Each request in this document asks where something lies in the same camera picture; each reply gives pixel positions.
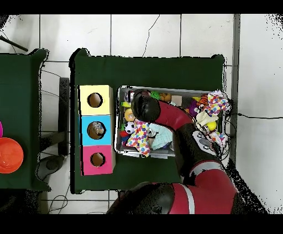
grey bin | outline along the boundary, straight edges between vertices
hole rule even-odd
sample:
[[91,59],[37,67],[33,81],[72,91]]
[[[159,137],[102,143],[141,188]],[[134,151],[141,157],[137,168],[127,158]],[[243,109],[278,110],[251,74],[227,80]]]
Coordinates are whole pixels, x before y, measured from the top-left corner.
[[[150,88],[150,87],[137,87],[137,86],[121,86],[118,88],[118,103],[119,105],[116,108],[119,108],[119,115],[116,116],[116,131],[115,131],[115,141],[114,147],[116,152],[121,153],[123,155],[132,156],[132,157],[140,157],[141,154],[134,147],[125,147],[122,146],[122,140],[120,136],[120,127],[124,122],[124,109],[125,107],[121,106],[121,102],[124,101],[125,93],[129,91],[135,91],[136,89],[147,89],[149,91],[157,91],[159,93],[170,93],[171,95],[179,95],[182,97],[200,97],[203,94],[210,93],[212,91],[195,91],[195,90],[185,90],[185,89],[166,89],[166,88]],[[222,129],[224,129],[224,121],[225,121],[225,112],[222,111]],[[160,148],[157,150],[150,151],[149,157],[158,157],[158,158],[167,158],[168,156],[174,157],[174,151],[170,149],[168,146],[166,149]]]

green table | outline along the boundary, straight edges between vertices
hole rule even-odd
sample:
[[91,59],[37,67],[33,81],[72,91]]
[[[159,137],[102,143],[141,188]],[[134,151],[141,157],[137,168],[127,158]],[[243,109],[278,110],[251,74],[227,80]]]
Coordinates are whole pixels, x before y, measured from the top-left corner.
[[121,85],[193,89],[222,89],[224,57],[212,58],[126,58],[91,57],[78,49],[70,58],[71,67],[71,191],[126,190],[140,182],[180,182],[175,159],[136,158],[116,153],[112,174],[82,176],[80,169],[77,86],[107,84],[113,88],[114,100]]
[[39,70],[46,56],[46,50],[34,50],[30,55],[0,54],[3,137],[16,140],[24,151],[17,171],[0,174],[1,189],[49,190],[35,176],[40,141]]

orange bowl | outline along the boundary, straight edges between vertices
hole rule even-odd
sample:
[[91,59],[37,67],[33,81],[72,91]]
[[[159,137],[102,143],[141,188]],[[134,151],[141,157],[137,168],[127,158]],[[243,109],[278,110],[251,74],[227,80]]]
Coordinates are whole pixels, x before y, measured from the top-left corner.
[[0,138],[0,173],[15,172],[23,159],[24,152],[19,143],[11,138]]

white tile floor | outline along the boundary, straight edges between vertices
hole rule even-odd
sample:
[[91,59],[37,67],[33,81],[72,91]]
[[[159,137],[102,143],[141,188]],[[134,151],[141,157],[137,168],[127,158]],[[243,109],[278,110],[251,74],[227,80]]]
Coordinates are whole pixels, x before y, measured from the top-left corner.
[[[93,56],[119,55],[141,57],[211,57],[222,54],[226,65],[232,64],[233,14],[163,15],[12,15],[3,28],[9,38],[29,49],[48,49],[49,57],[43,70],[70,77],[69,58],[79,47],[85,47]],[[0,52],[14,53],[13,48],[0,41]],[[230,97],[231,67],[226,67],[227,93]],[[42,90],[59,93],[58,76],[42,72]],[[42,92],[42,130],[56,131],[58,99]],[[57,154],[56,146],[45,152]],[[47,213],[51,201],[65,195],[70,184],[70,158],[49,178],[51,192],[41,196],[41,208]],[[109,192],[110,205],[116,199]],[[68,205],[61,214],[106,212],[108,191],[86,191],[74,195],[67,193]],[[52,209],[66,204],[63,197],[53,202]]]

toy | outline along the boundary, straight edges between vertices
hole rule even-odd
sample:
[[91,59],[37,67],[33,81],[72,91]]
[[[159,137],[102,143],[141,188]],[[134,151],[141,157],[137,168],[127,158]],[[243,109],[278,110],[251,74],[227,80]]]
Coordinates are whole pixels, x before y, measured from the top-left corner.
[[204,110],[197,114],[196,116],[197,125],[199,124],[201,127],[206,125],[207,123],[218,120],[217,116],[210,117]]
[[182,106],[182,96],[172,95],[171,100],[176,103],[178,107]]
[[116,164],[112,88],[77,86],[77,89],[81,114],[81,175],[111,174]]
[[151,91],[150,96],[154,99],[160,100],[159,93],[157,91]]
[[135,131],[134,122],[125,123],[125,131],[127,134],[132,134]]
[[196,100],[197,102],[199,102],[201,100],[200,97],[192,97],[194,100]]
[[129,134],[124,130],[120,132],[121,137],[129,136]]
[[123,146],[126,146],[126,143],[127,143],[129,138],[130,138],[130,135],[121,137]]
[[121,131],[124,131],[125,130],[125,124],[121,124]]
[[127,93],[125,93],[124,96],[124,101],[130,103],[134,98],[134,92],[133,91],[129,91]]
[[126,121],[128,122],[132,122],[135,119],[135,116],[133,115],[133,111],[131,108],[128,108],[125,113],[124,113],[124,117],[126,119]]
[[121,106],[130,108],[130,103],[128,103],[128,102],[121,102]]
[[193,99],[190,106],[188,107],[188,113],[194,118],[199,112],[200,110],[197,107],[197,101]]
[[165,102],[171,101],[171,94],[170,93],[160,93],[159,97],[160,97],[160,100],[162,100],[162,101],[165,101]]
[[208,105],[204,110],[208,113],[209,116],[216,116],[220,113],[221,110],[226,111],[229,106],[229,103],[223,96],[218,95],[208,95]]
[[149,156],[149,123],[142,122],[138,119],[135,119],[135,132],[132,133],[126,146],[135,147],[142,155],[145,157]]
[[206,94],[201,95],[201,99],[197,102],[197,106],[200,108],[204,108],[208,106],[208,100]]
[[207,123],[206,125],[210,131],[213,131],[214,129],[216,129],[216,126],[217,126],[216,121]]

